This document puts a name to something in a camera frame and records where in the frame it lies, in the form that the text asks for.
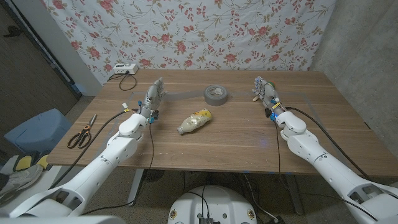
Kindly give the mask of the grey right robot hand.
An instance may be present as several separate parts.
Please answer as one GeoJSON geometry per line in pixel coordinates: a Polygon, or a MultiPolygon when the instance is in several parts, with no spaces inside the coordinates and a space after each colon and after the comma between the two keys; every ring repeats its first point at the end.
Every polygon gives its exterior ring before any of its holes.
{"type": "Polygon", "coordinates": [[[255,78],[252,92],[262,101],[264,107],[276,116],[286,112],[286,108],[281,103],[279,95],[271,82],[266,81],[262,77],[255,78]]]}

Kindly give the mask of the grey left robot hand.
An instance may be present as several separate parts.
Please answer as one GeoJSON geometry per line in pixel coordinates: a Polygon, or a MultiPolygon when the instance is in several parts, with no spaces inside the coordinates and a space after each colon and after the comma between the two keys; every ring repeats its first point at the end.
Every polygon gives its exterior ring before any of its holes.
{"type": "Polygon", "coordinates": [[[164,80],[160,77],[148,88],[139,114],[149,118],[152,112],[158,109],[166,94],[167,91],[164,91],[164,80]]]}

